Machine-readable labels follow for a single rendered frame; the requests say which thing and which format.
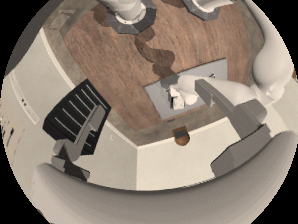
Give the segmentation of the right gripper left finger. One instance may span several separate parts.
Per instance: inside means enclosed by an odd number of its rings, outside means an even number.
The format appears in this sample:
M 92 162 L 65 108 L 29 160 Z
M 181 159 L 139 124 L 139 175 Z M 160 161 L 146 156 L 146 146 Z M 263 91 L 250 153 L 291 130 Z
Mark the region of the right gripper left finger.
M 97 131 L 102 119 L 104 119 L 104 115 L 105 109 L 101 107 L 101 104 L 96 105 L 96 107 L 92 109 L 92 112 L 89 113 L 89 116 L 86 117 L 85 123 L 82 125 L 80 132 L 78 132 L 74 143 L 68 139 L 57 140 L 55 147 L 53 147 L 53 152 L 56 153 L 56 156 L 52 156 L 51 165 L 60 169 L 61 172 L 67 173 L 67 175 L 76 177 L 78 180 L 88 181 L 90 172 L 72 163 L 78 160 L 78 157 L 81 155 L 82 147 L 84 147 L 86 137 L 88 137 L 90 131 Z

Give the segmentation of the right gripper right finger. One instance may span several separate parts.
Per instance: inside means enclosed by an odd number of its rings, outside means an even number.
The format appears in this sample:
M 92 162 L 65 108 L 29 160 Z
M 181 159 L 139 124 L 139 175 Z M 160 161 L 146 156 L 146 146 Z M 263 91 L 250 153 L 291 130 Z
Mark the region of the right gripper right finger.
M 266 123 L 261 124 L 267 116 L 267 109 L 257 99 L 245 101 L 234 107 L 218 89 L 204 79 L 194 80 L 194 91 L 209 108 L 213 107 L 213 104 L 220 107 L 241 139 L 229 145 L 216 160 L 212 161 L 210 168 L 214 177 L 225 175 L 231 169 L 239 167 L 269 143 L 270 128 Z

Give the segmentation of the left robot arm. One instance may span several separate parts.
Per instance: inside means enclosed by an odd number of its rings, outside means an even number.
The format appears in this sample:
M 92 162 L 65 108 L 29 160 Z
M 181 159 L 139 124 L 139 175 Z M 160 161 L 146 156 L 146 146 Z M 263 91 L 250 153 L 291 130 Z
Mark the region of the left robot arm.
M 212 12 L 214 7 L 233 4 L 235 0 L 192 0 L 192 2 L 198 10 Z M 277 28 L 270 22 L 270 19 L 263 14 L 261 8 L 253 0 L 242 0 L 242 2 L 246 4 L 247 10 L 257 22 L 259 30 L 262 32 L 263 41 L 265 41 L 261 51 L 254 57 L 253 65 L 251 65 L 251 76 L 253 76 L 255 84 L 247 87 L 245 84 L 214 79 L 214 77 L 181 75 L 177 81 L 178 92 L 180 92 L 186 104 L 196 103 L 197 97 L 200 96 L 194 91 L 194 80 L 198 79 L 205 79 L 209 84 L 212 84 L 223 96 L 226 96 L 227 100 L 231 101 L 234 107 L 251 99 L 257 99 L 261 101 L 263 107 L 267 107 L 267 105 L 275 103 L 277 99 L 281 99 L 283 95 L 281 91 L 285 91 L 285 84 L 293 75 L 293 60 L 291 60 L 290 53 L 287 51 L 285 41 L 282 40 Z M 277 99 L 273 99 L 273 97 L 270 99 L 262 92 L 277 97 Z

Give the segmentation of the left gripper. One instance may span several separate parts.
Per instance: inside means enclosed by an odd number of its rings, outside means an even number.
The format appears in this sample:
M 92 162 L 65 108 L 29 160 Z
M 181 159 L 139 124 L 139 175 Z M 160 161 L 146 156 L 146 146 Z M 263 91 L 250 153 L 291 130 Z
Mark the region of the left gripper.
M 177 99 L 178 96 L 181 96 L 180 92 L 178 92 L 178 84 L 170 85 L 169 92 L 170 92 L 170 96 L 173 96 L 174 99 Z M 176 104 L 176 101 L 174 101 L 174 99 L 173 99 L 173 107 L 174 107 L 174 104 Z

